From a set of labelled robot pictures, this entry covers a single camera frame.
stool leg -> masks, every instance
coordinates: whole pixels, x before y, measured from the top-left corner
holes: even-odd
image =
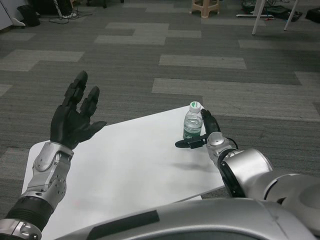
[[[201,12],[201,17],[202,18],[209,17],[209,10],[208,10],[209,4],[210,4],[210,0],[203,0],[203,5],[202,5],[203,9],[202,9],[202,12]]]

gray carpet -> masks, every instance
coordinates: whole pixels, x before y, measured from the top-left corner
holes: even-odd
[[[0,218],[21,194],[29,148],[49,139],[53,113],[81,70],[87,89],[101,90],[93,121],[199,101],[240,148],[259,149],[275,168],[320,175],[319,25],[304,15],[284,32],[283,20],[261,20],[252,36],[254,20],[235,17],[239,0],[224,0],[209,19],[190,15],[190,5],[113,1],[82,6],[94,15],[65,25],[43,18],[0,34]],[[222,189],[204,197],[223,196]]]

table leg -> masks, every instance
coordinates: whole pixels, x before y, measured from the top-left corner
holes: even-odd
[[[265,6],[265,2],[266,2],[265,0],[261,1],[259,12],[258,12],[258,14],[256,16],[255,23],[254,23],[254,26],[253,26],[252,35],[256,34],[256,31],[257,31],[257,28],[258,28],[258,25],[259,25],[259,21],[260,21],[260,17],[261,17],[261,14],[262,14],[262,10],[264,9],[264,6]]]
[[[299,2],[299,0],[295,0],[295,3],[294,3],[293,8],[292,8],[292,10],[291,10],[290,16],[289,16],[289,18],[288,18],[288,21],[286,22],[286,25],[285,25],[285,27],[284,27],[284,30],[285,30],[285,31],[287,31],[287,27],[289,26],[289,23],[291,22],[294,14],[295,14],[296,7],[297,7],[297,5],[298,5],[298,2]]]

stool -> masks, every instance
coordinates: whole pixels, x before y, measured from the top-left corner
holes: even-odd
[[[219,0],[192,0],[190,14],[195,10],[201,12],[202,18],[209,17],[211,11],[216,11],[219,14]]]

bottle cap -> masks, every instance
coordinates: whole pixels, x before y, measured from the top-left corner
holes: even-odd
[[[198,114],[201,110],[201,104],[200,102],[197,101],[193,101],[192,103],[190,103],[190,107],[189,107],[190,112],[192,112],[193,114]]]

